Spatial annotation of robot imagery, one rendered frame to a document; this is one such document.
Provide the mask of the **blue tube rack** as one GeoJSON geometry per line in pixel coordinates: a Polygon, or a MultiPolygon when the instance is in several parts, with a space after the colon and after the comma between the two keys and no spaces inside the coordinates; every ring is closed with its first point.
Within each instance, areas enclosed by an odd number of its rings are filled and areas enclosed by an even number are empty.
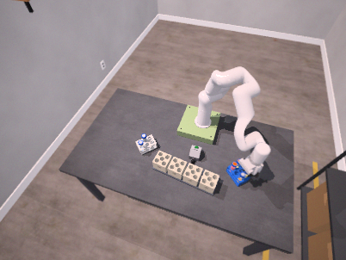
{"type": "Polygon", "coordinates": [[[240,165],[239,168],[236,167],[235,170],[231,170],[231,166],[228,166],[226,169],[226,172],[229,174],[229,176],[232,178],[232,180],[236,183],[237,186],[241,185],[244,183],[244,181],[246,181],[247,179],[249,179],[250,177],[246,177],[244,178],[242,181],[238,180],[239,174],[240,172],[243,172],[243,167],[240,165]],[[235,172],[234,172],[235,171],[235,172]],[[231,173],[232,172],[232,173],[231,173]],[[238,181],[237,181],[237,180],[238,181]],[[240,184],[241,183],[241,184],[240,184]]]}

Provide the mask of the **white tube rack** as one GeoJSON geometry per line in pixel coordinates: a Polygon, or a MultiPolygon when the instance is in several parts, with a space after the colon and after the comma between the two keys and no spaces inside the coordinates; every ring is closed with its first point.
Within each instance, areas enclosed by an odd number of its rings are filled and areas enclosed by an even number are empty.
{"type": "Polygon", "coordinates": [[[155,139],[154,139],[151,135],[150,135],[150,136],[147,136],[146,139],[147,139],[147,141],[144,142],[144,148],[143,148],[143,149],[141,149],[141,148],[139,147],[139,143],[138,143],[139,140],[136,141],[136,145],[137,145],[137,147],[138,147],[139,152],[140,152],[141,155],[144,154],[144,153],[147,153],[147,152],[149,152],[149,151],[151,151],[151,150],[153,150],[153,149],[158,148],[155,139]],[[151,138],[149,138],[149,137],[151,137],[151,138]],[[148,138],[149,138],[149,139],[148,139],[148,138]],[[147,143],[147,144],[146,144],[146,143],[147,143]],[[154,144],[154,145],[153,145],[153,144],[154,144]],[[144,149],[145,149],[145,150],[144,150],[144,149]],[[142,151],[142,150],[144,150],[144,151],[142,151]]]}

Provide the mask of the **blue tube cap with white dot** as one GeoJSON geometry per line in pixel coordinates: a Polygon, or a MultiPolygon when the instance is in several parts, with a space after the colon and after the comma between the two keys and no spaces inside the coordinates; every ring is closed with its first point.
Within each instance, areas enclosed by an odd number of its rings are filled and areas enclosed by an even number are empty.
{"type": "Polygon", "coordinates": [[[143,142],[146,142],[146,141],[147,141],[147,139],[146,139],[146,134],[145,134],[145,133],[143,133],[143,134],[141,135],[141,137],[142,137],[143,142]]]}

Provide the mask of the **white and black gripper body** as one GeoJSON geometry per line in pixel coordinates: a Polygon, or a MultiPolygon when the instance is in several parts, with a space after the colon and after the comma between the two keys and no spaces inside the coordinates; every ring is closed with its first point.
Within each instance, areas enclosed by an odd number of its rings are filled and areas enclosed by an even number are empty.
{"type": "Polygon", "coordinates": [[[259,173],[261,169],[262,169],[262,166],[261,166],[261,165],[256,166],[255,168],[253,168],[253,173],[252,173],[252,175],[255,175],[256,173],[259,173]]]}

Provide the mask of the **beige bucket adapter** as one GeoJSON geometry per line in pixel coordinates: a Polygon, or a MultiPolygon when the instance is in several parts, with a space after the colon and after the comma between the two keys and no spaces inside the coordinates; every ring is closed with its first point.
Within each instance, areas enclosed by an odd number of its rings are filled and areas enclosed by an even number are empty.
{"type": "Polygon", "coordinates": [[[181,180],[186,169],[186,161],[173,157],[168,167],[168,174],[181,180]]]}
{"type": "Polygon", "coordinates": [[[202,170],[203,169],[201,167],[189,163],[187,169],[183,174],[182,180],[196,187],[200,180],[202,170]]]}
{"type": "Polygon", "coordinates": [[[211,171],[205,170],[203,175],[201,176],[199,189],[203,189],[212,194],[215,189],[215,186],[217,185],[218,179],[219,175],[214,174],[211,171]]]}
{"type": "Polygon", "coordinates": [[[172,160],[172,156],[170,154],[158,151],[158,154],[152,161],[153,168],[157,170],[161,170],[162,172],[166,173],[171,160],[172,160]]]}

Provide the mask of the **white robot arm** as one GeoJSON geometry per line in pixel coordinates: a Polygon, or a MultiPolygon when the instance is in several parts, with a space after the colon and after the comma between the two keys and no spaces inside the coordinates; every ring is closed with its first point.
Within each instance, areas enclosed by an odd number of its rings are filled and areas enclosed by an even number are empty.
{"type": "Polygon", "coordinates": [[[239,164],[249,175],[252,168],[263,165],[263,161],[270,154],[270,147],[267,145],[262,135],[255,131],[244,136],[244,130],[255,115],[252,98],[259,96],[260,86],[249,72],[243,67],[236,67],[229,71],[214,71],[205,90],[199,94],[198,120],[195,118],[195,125],[200,128],[207,128],[211,125],[212,102],[218,101],[227,93],[231,86],[238,86],[232,92],[233,100],[238,114],[238,120],[234,128],[234,137],[238,149],[246,152],[255,147],[250,157],[239,159],[239,164]],[[228,87],[228,88],[221,88],[228,87]],[[222,92],[222,93],[220,93],[222,92]],[[210,119],[210,120],[209,120],[210,119]],[[244,141],[245,139],[245,141],[244,141]]]}

